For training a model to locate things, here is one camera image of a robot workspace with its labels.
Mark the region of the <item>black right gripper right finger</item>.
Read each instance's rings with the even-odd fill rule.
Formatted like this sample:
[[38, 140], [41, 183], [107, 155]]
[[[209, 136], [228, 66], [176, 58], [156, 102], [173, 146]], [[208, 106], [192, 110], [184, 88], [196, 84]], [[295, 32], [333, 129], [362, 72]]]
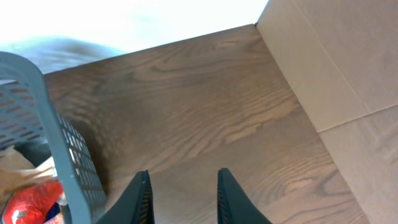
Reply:
[[218, 224], [272, 224], [250, 201], [227, 168], [218, 171]]

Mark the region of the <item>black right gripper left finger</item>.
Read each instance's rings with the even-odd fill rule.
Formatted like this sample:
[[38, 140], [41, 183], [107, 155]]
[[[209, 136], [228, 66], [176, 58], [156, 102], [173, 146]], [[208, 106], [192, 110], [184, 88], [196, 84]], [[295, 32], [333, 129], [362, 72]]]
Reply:
[[139, 171], [98, 224], [154, 224], [153, 192], [149, 171]]

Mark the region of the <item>orange spaghetti package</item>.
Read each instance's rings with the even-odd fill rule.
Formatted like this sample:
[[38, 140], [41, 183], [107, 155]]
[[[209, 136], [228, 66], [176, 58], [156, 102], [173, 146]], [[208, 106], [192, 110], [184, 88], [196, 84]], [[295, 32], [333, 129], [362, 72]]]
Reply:
[[2, 215], [5, 224], [43, 224], [60, 213], [57, 200], [63, 194], [58, 181], [37, 184], [16, 192]]

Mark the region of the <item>beige powder bag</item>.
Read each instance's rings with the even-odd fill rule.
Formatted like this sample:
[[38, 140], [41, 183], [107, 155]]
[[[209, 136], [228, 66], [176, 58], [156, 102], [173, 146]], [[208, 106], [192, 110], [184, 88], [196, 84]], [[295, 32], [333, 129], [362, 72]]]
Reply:
[[1, 151], [1, 206], [14, 192], [55, 179], [57, 171], [52, 156], [35, 167], [14, 146]]

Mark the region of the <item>grey plastic basket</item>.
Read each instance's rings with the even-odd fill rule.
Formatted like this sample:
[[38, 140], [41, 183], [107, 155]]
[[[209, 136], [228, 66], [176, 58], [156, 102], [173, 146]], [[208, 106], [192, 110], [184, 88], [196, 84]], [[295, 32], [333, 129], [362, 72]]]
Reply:
[[72, 223], [98, 223], [106, 196], [83, 136], [53, 107], [44, 75], [31, 61], [1, 52], [1, 149], [33, 161], [52, 156]]

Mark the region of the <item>cardboard side panel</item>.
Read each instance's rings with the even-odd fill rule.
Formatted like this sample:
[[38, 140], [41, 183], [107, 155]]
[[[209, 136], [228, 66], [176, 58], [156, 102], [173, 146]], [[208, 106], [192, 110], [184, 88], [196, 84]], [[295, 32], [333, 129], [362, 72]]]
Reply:
[[257, 28], [371, 223], [397, 222], [397, 0], [271, 0]]

